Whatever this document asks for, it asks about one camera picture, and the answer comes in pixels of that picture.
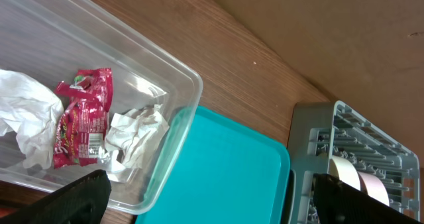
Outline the white napkin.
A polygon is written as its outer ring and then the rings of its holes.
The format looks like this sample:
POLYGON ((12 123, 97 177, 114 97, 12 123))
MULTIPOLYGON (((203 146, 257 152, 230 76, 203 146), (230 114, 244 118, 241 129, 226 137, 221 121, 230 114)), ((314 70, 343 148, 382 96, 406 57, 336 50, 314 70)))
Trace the white napkin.
POLYGON ((114 114, 105 136, 105 149, 123 153, 120 163, 126 168, 145 169, 169 129, 156 104, 141 110, 131 109, 125 114, 114 114))

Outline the cream bowl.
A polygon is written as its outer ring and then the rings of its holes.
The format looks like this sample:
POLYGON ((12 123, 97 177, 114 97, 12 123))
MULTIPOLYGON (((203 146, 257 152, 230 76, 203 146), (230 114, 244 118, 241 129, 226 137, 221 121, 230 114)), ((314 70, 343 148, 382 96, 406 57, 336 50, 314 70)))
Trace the cream bowl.
POLYGON ((356 190, 361 190, 358 173, 348 160, 338 156, 332 156, 329 161, 329 174, 356 190))

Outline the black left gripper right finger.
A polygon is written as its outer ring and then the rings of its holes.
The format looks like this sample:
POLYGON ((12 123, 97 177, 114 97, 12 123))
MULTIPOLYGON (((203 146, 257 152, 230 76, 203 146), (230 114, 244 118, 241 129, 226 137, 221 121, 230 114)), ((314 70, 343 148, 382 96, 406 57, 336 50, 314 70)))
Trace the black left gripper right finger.
POLYGON ((314 175, 313 203, 323 224, 420 224, 329 174, 314 175))

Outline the white tissue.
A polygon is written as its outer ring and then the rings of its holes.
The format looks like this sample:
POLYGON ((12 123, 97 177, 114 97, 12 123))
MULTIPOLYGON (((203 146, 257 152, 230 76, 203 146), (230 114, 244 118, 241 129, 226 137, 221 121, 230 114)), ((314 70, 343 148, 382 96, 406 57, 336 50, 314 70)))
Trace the white tissue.
POLYGON ((1 136, 16 132, 25 168, 51 167, 63 113, 62 101, 51 89, 24 73, 1 70, 1 136))

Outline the red snack wrapper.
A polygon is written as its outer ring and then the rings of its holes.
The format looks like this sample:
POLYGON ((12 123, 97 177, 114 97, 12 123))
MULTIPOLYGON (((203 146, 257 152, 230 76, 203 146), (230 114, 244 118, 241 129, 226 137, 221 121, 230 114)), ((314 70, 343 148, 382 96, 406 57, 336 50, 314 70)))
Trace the red snack wrapper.
POLYGON ((74 82, 60 82, 55 93, 69 97, 70 102, 56 129, 54 168, 97 163, 109 130, 112 69, 78 70, 74 82))

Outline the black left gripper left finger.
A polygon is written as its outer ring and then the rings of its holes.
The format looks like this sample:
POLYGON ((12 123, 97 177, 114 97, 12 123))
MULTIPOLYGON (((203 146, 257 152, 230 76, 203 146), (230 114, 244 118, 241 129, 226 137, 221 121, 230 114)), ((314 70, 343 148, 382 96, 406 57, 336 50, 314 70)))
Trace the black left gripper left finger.
POLYGON ((95 170, 33 204, 1 218, 13 224, 98 224, 107 209, 111 183, 104 170, 95 170))

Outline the bowl with food scraps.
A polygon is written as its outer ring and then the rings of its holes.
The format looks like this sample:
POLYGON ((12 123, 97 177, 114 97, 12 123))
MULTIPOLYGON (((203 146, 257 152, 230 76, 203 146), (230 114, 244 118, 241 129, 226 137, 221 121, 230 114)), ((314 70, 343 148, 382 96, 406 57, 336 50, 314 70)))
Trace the bowl with food scraps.
POLYGON ((363 193, 389 206, 390 201, 385 186, 379 178, 364 172, 358 172, 360 189, 363 193))

